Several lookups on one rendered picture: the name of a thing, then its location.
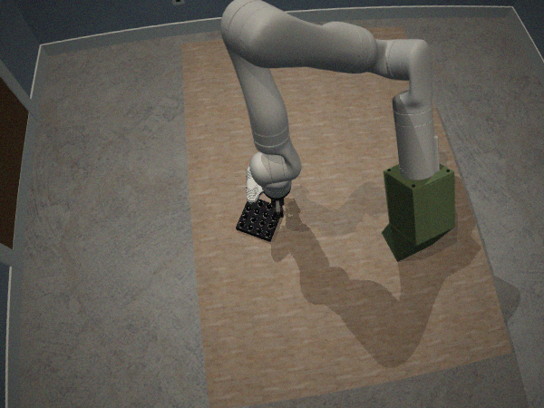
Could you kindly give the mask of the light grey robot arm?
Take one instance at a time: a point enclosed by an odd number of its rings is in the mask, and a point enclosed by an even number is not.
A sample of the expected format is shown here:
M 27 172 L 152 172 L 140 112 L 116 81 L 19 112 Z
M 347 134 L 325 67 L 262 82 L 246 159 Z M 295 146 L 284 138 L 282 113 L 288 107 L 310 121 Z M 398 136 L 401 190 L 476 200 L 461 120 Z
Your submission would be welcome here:
M 231 2 L 220 31 L 259 151 L 247 168 L 249 203 L 256 203 L 264 192 L 271 198 L 284 197 L 301 171 L 287 110 L 269 68 L 311 67 L 410 81 L 410 90 L 393 97 L 400 173 L 408 180 L 424 180 L 440 170 L 432 116 L 432 56 L 424 40 L 379 40 L 365 28 L 344 22 L 311 24 L 262 0 Z

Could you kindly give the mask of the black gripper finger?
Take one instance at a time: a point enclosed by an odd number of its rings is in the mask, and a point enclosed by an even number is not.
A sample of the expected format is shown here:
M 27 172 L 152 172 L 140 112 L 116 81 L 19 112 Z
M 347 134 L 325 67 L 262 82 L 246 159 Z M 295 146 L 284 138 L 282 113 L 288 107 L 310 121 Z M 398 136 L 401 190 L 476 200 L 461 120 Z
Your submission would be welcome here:
M 276 201 L 276 203 L 274 203 L 273 200 L 271 200 L 271 205 L 274 207 L 273 208 L 273 212 L 274 212 L 274 218 L 283 218 L 284 214 L 283 214 L 283 205 L 284 205 L 284 199 L 282 199 L 282 202 L 279 203 L 279 201 Z M 281 207 L 279 207 L 281 206 Z

